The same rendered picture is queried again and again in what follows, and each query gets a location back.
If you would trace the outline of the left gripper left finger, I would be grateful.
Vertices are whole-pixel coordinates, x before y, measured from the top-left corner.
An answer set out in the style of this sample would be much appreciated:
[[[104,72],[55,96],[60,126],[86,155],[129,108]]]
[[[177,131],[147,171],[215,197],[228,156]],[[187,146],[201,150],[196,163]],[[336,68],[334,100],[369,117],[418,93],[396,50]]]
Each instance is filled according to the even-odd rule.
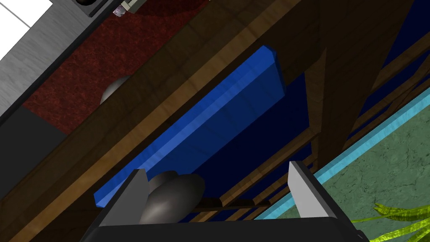
[[[97,218],[98,226],[138,224],[149,195],[149,182],[144,169],[135,169]]]

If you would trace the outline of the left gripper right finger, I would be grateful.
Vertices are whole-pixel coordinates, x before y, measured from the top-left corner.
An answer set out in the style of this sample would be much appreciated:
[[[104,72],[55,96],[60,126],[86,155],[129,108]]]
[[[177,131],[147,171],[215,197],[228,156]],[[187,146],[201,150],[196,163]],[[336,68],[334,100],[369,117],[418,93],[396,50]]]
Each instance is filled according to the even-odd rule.
[[[290,161],[288,186],[301,218],[337,218],[335,202],[301,161]]]

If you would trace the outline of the grey round knob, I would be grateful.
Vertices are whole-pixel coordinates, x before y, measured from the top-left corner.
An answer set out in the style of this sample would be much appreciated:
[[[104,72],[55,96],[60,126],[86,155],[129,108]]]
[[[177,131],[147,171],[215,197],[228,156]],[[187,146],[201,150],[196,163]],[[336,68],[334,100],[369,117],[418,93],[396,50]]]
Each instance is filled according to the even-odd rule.
[[[198,174],[165,171],[149,180],[149,195],[139,224],[178,223],[199,204],[205,191]]]
[[[118,80],[114,81],[113,83],[111,83],[106,90],[103,92],[102,97],[101,97],[101,101],[100,104],[102,104],[107,98],[109,98],[109,96],[111,96],[111,94],[118,89],[128,78],[130,77],[130,75],[124,76],[122,78],[119,78]]]

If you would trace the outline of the green leafy plant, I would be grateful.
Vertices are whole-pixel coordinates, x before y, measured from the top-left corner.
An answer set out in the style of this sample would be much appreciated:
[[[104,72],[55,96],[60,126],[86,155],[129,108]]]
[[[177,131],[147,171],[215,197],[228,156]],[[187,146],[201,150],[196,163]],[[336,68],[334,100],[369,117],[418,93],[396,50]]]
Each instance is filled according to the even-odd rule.
[[[394,238],[405,236],[414,232],[407,242],[430,242],[430,205],[422,207],[415,207],[412,209],[395,208],[384,206],[379,203],[375,203],[373,208],[379,216],[352,220],[352,223],[371,221],[380,218],[387,218],[393,221],[414,221],[414,224],[406,226],[404,228],[391,231],[387,234],[383,234],[370,242],[385,242]]]

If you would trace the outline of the blue drawer front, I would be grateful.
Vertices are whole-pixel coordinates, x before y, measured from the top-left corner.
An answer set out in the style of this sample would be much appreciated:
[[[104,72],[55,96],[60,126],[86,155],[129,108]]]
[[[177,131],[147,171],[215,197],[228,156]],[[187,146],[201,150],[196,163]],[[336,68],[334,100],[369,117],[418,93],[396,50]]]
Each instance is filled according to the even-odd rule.
[[[105,207],[134,169],[189,174],[285,95],[276,52],[263,46],[94,193]]]

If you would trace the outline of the dark red rug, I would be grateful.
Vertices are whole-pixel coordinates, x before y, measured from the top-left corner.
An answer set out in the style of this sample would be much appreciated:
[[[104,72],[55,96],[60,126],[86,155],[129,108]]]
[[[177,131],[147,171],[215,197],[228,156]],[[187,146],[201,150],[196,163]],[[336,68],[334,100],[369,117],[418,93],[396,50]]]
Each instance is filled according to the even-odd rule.
[[[133,74],[208,0],[147,0],[136,13],[110,14],[24,107],[65,134],[100,104],[115,80]]]

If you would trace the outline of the brown wooden cabinet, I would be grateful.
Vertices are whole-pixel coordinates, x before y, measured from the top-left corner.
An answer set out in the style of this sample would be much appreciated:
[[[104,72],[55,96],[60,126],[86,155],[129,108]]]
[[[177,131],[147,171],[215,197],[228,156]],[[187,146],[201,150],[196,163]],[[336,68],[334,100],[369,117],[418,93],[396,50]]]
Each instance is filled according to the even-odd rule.
[[[272,47],[281,83],[305,74],[309,127],[230,186],[222,209],[309,143],[319,165],[358,139],[348,135],[430,70],[363,115],[366,99],[430,50],[430,32],[383,62],[415,0],[214,0],[151,57],[0,201],[0,242],[43,232],[83,235],[101,210],[90,192],[173,126],[259,47]]]

